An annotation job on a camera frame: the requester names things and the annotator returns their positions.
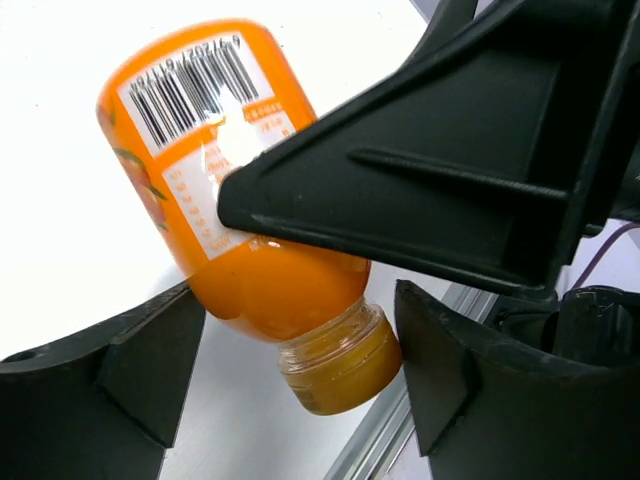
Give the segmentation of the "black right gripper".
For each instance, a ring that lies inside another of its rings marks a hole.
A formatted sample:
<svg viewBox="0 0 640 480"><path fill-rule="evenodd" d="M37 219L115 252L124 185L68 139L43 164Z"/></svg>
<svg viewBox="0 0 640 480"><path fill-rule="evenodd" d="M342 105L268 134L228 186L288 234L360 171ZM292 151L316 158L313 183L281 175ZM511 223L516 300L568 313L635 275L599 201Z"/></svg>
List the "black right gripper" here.
<svg viewBox="0 0 640 480"><path fill-rule="evenodd" d="M614 213L627 223L604 240L563 297L547 301L500 297L489 313L489 327L568 360L599 366L638 363L639 295L586 284L614 243L639 228L639 192L621 190Z"/></svg>

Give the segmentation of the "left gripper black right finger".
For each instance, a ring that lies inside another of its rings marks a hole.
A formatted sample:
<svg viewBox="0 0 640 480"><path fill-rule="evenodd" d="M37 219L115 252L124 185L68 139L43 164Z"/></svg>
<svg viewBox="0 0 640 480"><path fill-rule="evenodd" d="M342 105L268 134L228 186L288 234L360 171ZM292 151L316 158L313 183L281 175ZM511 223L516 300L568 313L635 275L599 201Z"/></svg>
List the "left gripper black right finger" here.
<svg viewBox="0 0 640 480"><path fill-rule="evenodd" d="M543 352L409 281L395 319L420 452L436 479L635 479L639 362Z"/></svg>

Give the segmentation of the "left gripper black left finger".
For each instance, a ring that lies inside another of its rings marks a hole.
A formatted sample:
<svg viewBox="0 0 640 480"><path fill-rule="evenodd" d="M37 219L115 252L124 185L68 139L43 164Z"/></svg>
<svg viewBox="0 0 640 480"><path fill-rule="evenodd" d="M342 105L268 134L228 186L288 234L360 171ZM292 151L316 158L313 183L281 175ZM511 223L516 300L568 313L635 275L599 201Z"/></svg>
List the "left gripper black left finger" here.
<svg viewBox="0 0 640 480"><path fill-rule="evenodd" d="M206 313L186 283L1 363L4 479L156 479Z"/></svg>

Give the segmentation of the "orange juice bottle with barcode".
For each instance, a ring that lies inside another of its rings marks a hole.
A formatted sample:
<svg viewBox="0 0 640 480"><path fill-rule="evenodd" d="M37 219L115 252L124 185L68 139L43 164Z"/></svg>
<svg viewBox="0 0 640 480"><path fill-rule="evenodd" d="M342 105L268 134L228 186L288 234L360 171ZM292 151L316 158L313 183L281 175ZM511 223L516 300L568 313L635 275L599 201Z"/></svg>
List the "orange juice bottle with barcode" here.
<svg viewBox="0 0 640 480"><path fill-rule="evenodd" d="M310 413L335 415L386 388L401 364L369 260L264 235L241 174L316 114L279 44L252 20L199 23L126 60L96 104L100 129L197 300L274 344Z"/></svg>

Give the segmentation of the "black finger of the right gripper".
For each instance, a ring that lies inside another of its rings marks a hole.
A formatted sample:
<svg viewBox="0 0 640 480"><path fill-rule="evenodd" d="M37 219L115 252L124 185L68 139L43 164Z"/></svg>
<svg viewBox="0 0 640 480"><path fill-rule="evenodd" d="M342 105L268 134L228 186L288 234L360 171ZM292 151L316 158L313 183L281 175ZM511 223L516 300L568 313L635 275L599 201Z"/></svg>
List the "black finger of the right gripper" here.
<svg viewBox="0 0 640 480"><path fill-rule="evenodd" d="M545 295L639 192L639 5L442 1L394 74L241 180L264 235Z"/></svg>

